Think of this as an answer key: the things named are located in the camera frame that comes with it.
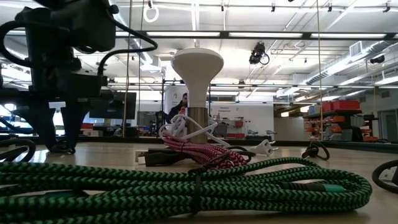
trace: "monitor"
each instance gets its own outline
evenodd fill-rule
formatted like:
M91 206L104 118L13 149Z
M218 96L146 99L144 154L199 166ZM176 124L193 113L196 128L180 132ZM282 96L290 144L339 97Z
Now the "monitor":
M113 100L93 100L89 116L90 118L123 119L125 93L114 93ZM126 119L136 117L137 93L127 93Z

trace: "person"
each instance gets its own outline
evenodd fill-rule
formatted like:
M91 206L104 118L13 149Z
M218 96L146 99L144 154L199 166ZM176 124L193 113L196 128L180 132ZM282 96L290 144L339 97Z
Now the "person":
M167 117L166 117L166 122L168 122L168 123L170 124L170 123L171 123L170 120L171 120L175 115L177 115L177 114L180 112L181 108L182 108L182 107L187 107L187 106L188 106L188 94L187 94L187 93L184 93L184 94L182 95L182 100L180 101L180 103L179 103L177 106L174 106L174 107L170 110L169 114L168 114Z

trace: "lamp base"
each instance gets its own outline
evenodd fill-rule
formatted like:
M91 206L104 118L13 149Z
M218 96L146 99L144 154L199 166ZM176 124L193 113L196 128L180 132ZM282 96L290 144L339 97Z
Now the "lamp base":
M208 125L208 109L207 108L199 108L199 107L191 107L187 110L187 116L196 121L201 127L207 127ZM194 133L195 131L199 131L199 128L196 127L192 122L187 122L188 125L188 134ZM205 133L199 134L189 139L192 143L206 144L207 143L207 135Z

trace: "green and black braided cable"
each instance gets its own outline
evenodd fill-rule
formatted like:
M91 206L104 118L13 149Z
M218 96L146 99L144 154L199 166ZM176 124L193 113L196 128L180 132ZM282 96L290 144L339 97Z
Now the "green and black braided cable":
M263 174L245 173L301 164ZM363 177L284 157L232 169L194 173L144 172L60 164L0 164L0 223L143 223L198 210L347 212L369 202ZM318 180L296 184L298 180ZM43 190L102 190L85 197L19 196Z

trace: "table surface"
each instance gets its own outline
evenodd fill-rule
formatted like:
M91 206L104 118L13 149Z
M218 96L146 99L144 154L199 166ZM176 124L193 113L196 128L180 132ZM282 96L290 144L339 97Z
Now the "table surface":
M35 153L32 160L34 162L162 172L186 172L192 167L196 167L195 164L188 160L170 167L139 166L134 162L136 150L145 150L149 147L163 147L163 145L84 142L78 144L76 154L72 156L51 154L48 150L43 149L43 146L39 146L39 150ZM253 161L276 157L298 157L304 150L304 147L280 147L270 157L257 156L253 158ZM373 187L373 194L370 202L365 207L349 213L330 215L288 215L285 213L256 211L200 212L195 217L181 215L166 220L159 220L156 223L398 223L398 195L380 189L371 181L372 171L384 162L398 159L398 154L347 149L329 150L331 154L329 161L311 160L324 168L347 170L367 178ZM255 173L286 169L294 166L294 164L275 166L255 171Z

